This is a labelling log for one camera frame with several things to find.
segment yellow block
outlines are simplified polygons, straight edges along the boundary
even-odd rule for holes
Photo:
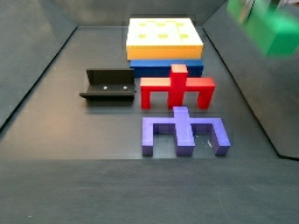
[[[201,59],[203,43],[189,18],[131,18],[128,60]]]

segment gray wall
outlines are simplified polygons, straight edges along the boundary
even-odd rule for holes
[[[0,128],[75,28],[48,0],[0,1]]]
[[[286,7],[298,15],[299,8]],[[203,26],[278,153],[299,158],[299,48],[290,58],[266,58],[230,18],[227,5]]]
[[[190,17],[203,25],[226,0],[52,0],[79,25],[128,25],[143,15]]]

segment gray floor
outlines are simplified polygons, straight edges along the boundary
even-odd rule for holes
[[[223,119],[233,143],[227,158],[275,158],[273,146],[221,58],[202,29],[199,32],[206,42],[203,76],[215,79],[217,91],[210,109],[198,109],[195,94],[186,95],[185,105],[191,116]],[[2,133],[0,158],[143,158],[142,118],[174,115],[166,106],[166,94],[154,93],[148,111],[140,109],[139,79],[135,80],[132,106],[88,105],[79,97],[79,92],[88,88],[87,68],[128,67],[126,39],[127,29],[122,27],[82,27],[76,30],[15,120]],[[154,157],[177,158],[173,136],[156,136]],[[193,157],[215,158],[206,136],[197,137]]]
[[[298,223],[299,163],[277,157],[199,32],[205,76],[218,90],[209,111],[197,109],[194,95],[186,105],[193,116],[223,118],[229,155],[215,157],[199,136],[194,158],[162,159],[175,155],[174,138],[161,135],[154,158],[139,159],[140,120],[173,115],[166,96],[154,96],[147,112],[139,93],[131,107],[87,105],[79,97],[88,86],[84,70],[127,67],[127,29],[79,28],[2,133],[3,223]]]

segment purple block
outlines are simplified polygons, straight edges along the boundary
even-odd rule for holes
[[[177,156],[191,156],[195,142],[193,134],[210,134],[217,156],[227,154],[230,139],[221,118],[190,118],[187,107],[174,107],[174,117],[143,118],[143,155],[154,155],[154,134],[175,134]]]

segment stacked blocks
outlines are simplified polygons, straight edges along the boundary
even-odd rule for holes
[[[201,59],[132,59],[130,67],[135,69],[135,77],[169,77],[173,64],[189,67],[190,77],[202,77],[203,63]]]
[[[221,118],[190,118],[186,107],[174,107],[174,118],[143,118],[143,155],[154,155],[154,134],[175,134],[177,156],[191,156],[195,142],[193,134],[210,134],[217,156],[225,156],[230,140]]]
[[[131,18],[128,60],[201,59],[203,43],[189,18]]]
[[[186,65],[173,65],[171,77],[142,78],[142,109],[151,108],[151,92],[169,92],[169,109],[183,105],[185,92],[199,92],[198,104],[201,109],[207,109],[215,89],[213,78],[187,78]]]

